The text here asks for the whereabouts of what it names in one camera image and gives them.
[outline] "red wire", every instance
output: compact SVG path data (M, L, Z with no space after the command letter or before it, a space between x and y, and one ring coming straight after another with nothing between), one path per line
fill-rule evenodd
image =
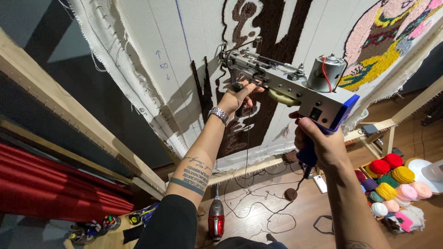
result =
M326 57L323 57L322 71L323 71L323 75L326 78L326 81L328 82L329 92L332 93L332 86L331 86L331 83L329 82L328 76L326 75L326 72L325 72L325 61L326 61Z

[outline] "power switch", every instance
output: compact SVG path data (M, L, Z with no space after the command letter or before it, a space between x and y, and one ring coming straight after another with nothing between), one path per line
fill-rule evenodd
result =
M315 121L318 121L322 111L313 107L311 113L309 114L309 118Z

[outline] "black sleeve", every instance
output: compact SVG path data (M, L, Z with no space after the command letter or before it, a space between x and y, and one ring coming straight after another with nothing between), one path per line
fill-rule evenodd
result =
M146 225L134 249L194 249L197 210L179 195L167 195Z

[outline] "wristwatch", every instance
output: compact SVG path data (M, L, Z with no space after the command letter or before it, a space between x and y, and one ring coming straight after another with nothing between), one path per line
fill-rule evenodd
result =
M226 114L224 111L222 111L221 109L217 108L217 107L213 107L209 113L208 113L208 118L211 114L214 114L215 116L219 117L223 123L225 124L225 126L228 125L229 123L229 115Z

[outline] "tape measure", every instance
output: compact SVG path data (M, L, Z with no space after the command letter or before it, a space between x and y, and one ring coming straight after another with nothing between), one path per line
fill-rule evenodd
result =
M140 214L129 215L129 223L131 223L131 225L138 225L140 222L141 222Z

